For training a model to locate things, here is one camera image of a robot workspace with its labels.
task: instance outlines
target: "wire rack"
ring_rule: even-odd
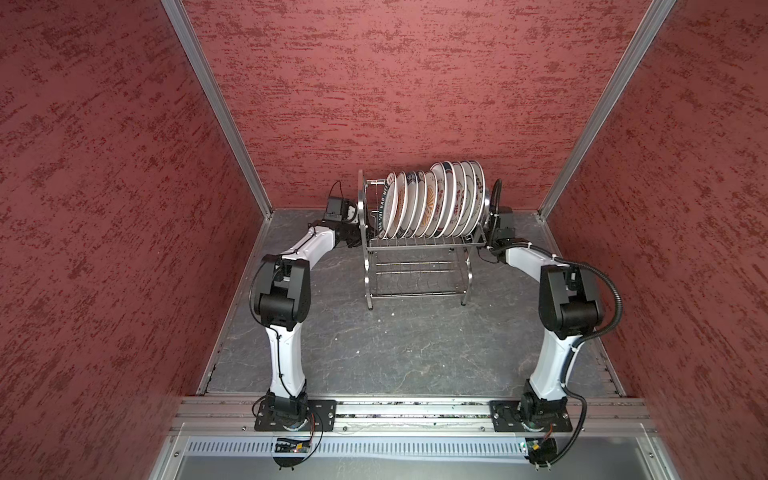
[[[490,195],[478,226],[464,237],[379,239],[378,208],[384,180],[358,174],[358,221],[363,242],[366,301],[407,296],[462,296],[466,305],[472,287],[469,248],[485,245],[482,225],[488,221]]]

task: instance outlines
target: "floor panel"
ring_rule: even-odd
[[[264,253],[292,246],[318,210],[278,210]],[[520,237],[546,246],[533,214],[519,214]],[[519,396],[536,366],[544,328],[538,283],[471,253],[472,297],[374,300],[367,309],[361,248],[341,246],[312,269],[312,306],[302,331],[302,364],[311,394]],[[569,386],[604,396],[604,367],[591,350],[577,358]],[[270,348],[263,327],[240,304],[208,392],[263,393]]]

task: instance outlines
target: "white plate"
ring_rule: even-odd
[[[469,222],[467,222],[467,226],[462,231],[464,235],[471,233],[477,227],[482,216],[483,200],[485,199],[485,176],[483,175],[482,167],[475,161],[469,163],[475,172],[475,209],[469,218]]]
[[[475,208],[475,172],[469,162],[462,162],[462,170],[464,171],[464,211],[453,230],[454,237],[462,235]]]
[[[419,201],[419,178],[416,176],[416,172],[406,174],[406,191],[408,192],[406,194],[408,203],[405,205],[405,211],[402,215],[402,225],[397,230],[398,238],[403,238],[409,234],[413,216],[416,214],[416,202]]]
[[[411,219],[411,226],[408,227],[406,237],[411,238],[415,235],[416,229],[422,222],[424,217],[424,207],[427,198],[427,185],[425,182],[424,172],[419,170],[416,172],[416,202],[413,209],[413,218]]]
[[[435,230],[435,237],[445,235],[446,227],[451,223],[453,209],[456,206],[456,177],[453,166],[451,162],[442,162],[442,167],[445,170],[445,212],[437,230]]]
[[[432,222],[432,217],[435,216],[435,197],[437,196],[437,180],[435,179],[435,172],[432,170],[424,174],[424,213],[422,214],[422,222],[419,224],[419,228],[416,229],[416,236],[421,237],[424,232],[427,231],[427,227]]]
[[[430,171],[435,175],[435,213],[429,222],[425,237],[431,237],[437,231],[438,225],[445,216],[445,209],[448,208],[448,198],[445,196],[445,168],[442,164],[434,164]]]
[[[466,221],[465,210],[467,207],[467,180],[464,173],[464,167],[461,164],[451,164],[453,166],[453,176],[456,179],[456,204],[453,207],[451,223],[445,227],[445,236],[451,237],[462,231],[464,227],[462,220]]]
[[[379,204],[379,238],[384,238],[395,219],[395,208],[397,207],[395,179],[395,174],[391,173],[386,176],[384,182],[382,201]]]
[[[406,188],[406,173],[400,172],[397,174],[397,180],[395,180],[395,188],[397,189],[397,211],[395,212],[395,221],[392,222],[392,227],[386,231],[388,238],[394,238],[395,233],[400,230],[402,225],[403,211],[408,205],[408,189]]]

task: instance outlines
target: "metal panel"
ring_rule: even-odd
[[[240,299],[243,298],[243,295],[248,293],[252,275],[256,274],[256,265],[259,263],[259,260],[261,260],[261,247],[264,245],[264,239],[266,238],[267,231],[270,229],[271,223],[271,217],[264,217],[264,220],[261,223],[261,229],[256,237],[256,242],[253,244],[253,249],[250,251],[250,257],[248,257],[248,262],[243,270],[243,275],[240,277],[240,283],[237,284],[237,290],[235,290],[235,294],[232,297],[232,303],[230,303],[230,308],[227,311],[227,316],[224,318],[224,323],[219,331],[216,345],[214,346],[214,350],[210,353],[208,363],[203,372],[203,378],[200,379],[200,385],[197,386],[195,395],[205,395],[208,383],[210,383],[211,376],[214,374],[214,368],[219,359],[219,353],[221,352],[224,341],[227,339],[230,327],[232,326],[232,319],[235,317],[237,305],[240,303]]]
[[[306,433],[291,435],[301,439]],[[273,457],[303,454],[275,454],[274,437],[193,436],[186,456]],[[367,457],[410,458],[411,460],[473,460],[528,463],[524,439],[482,437],[329,437],[317,447],[315,458]]]
[[[630,78],[632,78],[632,74],[643,59],[645,52],[656,37],[661,24],[664,23],[664,19],[667,17],[667,14],[672,9],[674,3],[675,0],[653,0],[651,2],[640,25],[637,27],[637,31],[629,42],[627,50],[624,51],[624,55],[621,57],[614,74],[605,86],[605,90],[600,96],[598,104],[595,105],[592,115],[584,126],[581,136],[576,140],[576,145],[571,151],[571,154],[568,155],[568,159],[565,161],[563,169],[552,184],[552,188],[549,190],[544,202],[541,204],[541,207],[539,208],[541,218],[546,220],[547,217],[549,217],[554,205],[558,202],[565,187],[568,185],[568,181],[573,177],[581,160],[592,145],[592,141],[597,137],[605,119],[608,118],[614,105],[616,105],[616,102],[621,96],[621,92],[624,91]]]
[[[248,149],[243,142],[243,138],[240,136],[240,132],[237,130],[235,120],[232,118],[230,109],[227,107],[219,85],[216,83],[214,73],[210,70],[208,61],[205,59],[205,54],[187,17],[187,12],[184,10],[180,0],[161,1],[165,12],[168,13],[170,23],[174,26],[176,35],[178,35],[179,41],[187,53],[192,69],[194,69],[200,85],[203,86],[203,91],[205,91],[205,95],[208,97],[210,106],[219,120],[221,130],[223,130],[224,135],[230,142],[232,152],[235,154],[237,163],[240,164],[240,169],[242,169],[243,175],[248,181],[250,190],[259,204],[262,215],[264,215],[265,219],[271,218],[273,209],[270,199],[266,196],[266,191],[261,184],[259,174],[256,172],[256,168],[250,159],[250,154],[248,154]]]

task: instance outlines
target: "black cable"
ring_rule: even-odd
[[[482,255],[480,254],[480,250],[482,250],[483,247],[477,247],[477,248],[478,248],[478,257],[480,258],[480,260],[482,260],[484,262],[488,262],[491,265],[495,265],[496,263],[499,263],[498,262],[498,257],[496,257],[496,261],[495,262],[492,262],[490,260],[487,260],[487,259],[483,258]]]
[[[302,463],[306,462],[307,460],[309,460],[309,459],[310,459],[310,457],[311,457],[312,455],[314,455],[314,454],[315,454],[315,452],[317,452],[317,449],[319,449],[319,448],[320,448],[320,443],[323,441],[323,433],[326,431],[326,424],[325,424],[325,422],[323,422],[323,417],[321,417],[320,415],[318,415],[318,414],[317,414],[317,412],[315,411],[315,409],[310,409],[309,411],[310,411],[312,414],[314,414],[314,415],[315,415],[315,417],[316,417],[318,420],[320,420],[320,439],[317,441],[317,445],[315,445],[315,448],[314,448],[314,449],[313,449],[313,450],[310,452],[310,454],[309,454],[309,455],[307,455],[306,457],[302,458],[302,459],[301,459],[301,462],[297,463],[297,465],[301,465]]]
[[[549,250],[543,249],[541,247],[537,247],[532,243],[526,243],[526,242],[510,243],[509,245],[504,245],[503,247],[492,249],[492,252],[494,252],[494,255],[498,256],[497,252],[500,253],[505,250],[509,250],[511,248],[530,248],[531,250],[535,250],[539,253],[543,253],[548,257],[551,257],[554,262],[564,263],[566,265],[577,266],[579,268],[589,270],[595,276],[600,278],[600,280],[603,280],[603,282],[608,286],[608,289],[611,290],[611,293],[614,296],[614,316],[613,318],[611,318],[611,321],[604,328],[595,330],[594,332],[588,333],[587,335],[577,338],[571,344],[571,351],[568,352],[568,355],[565,357],[565,361],[563,362],[563,367],[560,371],[560,384],[562,386],[562,389],[565,395],[581,402],[581,413],[579,414],[578,424],[576,425],[576,429],[574,430],[573,435],[571,435],[571,437],[569,438],[568,443],[565,444],[565,447],[563,447],[563,449],[557,454],[557,456],[554,457],[554,459],[551,462],[546,462],[544,464],[536,464],[539,467],[544,467],[544,466],[548,467],[558,462],[561,458],[565,456],[566,453],[568,453],[568,450],[571,449],[573,444],[576,442],[576,439],[578,438],[579,434],[581,433],[581,429],[584,428],[584,422],[587,419],[586,398],[584,398],[583,396],[575,392],[572,392],[566,385],[567,379],[568,379],[568,370],[571,368],[571,364],[573,363],[574,357],[576,357],[576,352],[584,342],[587,342],[588,340],[596,339],[600,336],[605,335],[611,330],[616,329],[619,322],[621,321],[621,314],[624,312],[624,301],[621,299],[621,295],[619,295],[618,289],[616,288],[614,283],[611,281],[611,279],[608,277],[608,275],[601,272],[597,268],[593,267],[589,263],[572,262],[570,260],[565,260],[561,257],[558,257],[557,255],[552,254],[552,252],[550,252]]]

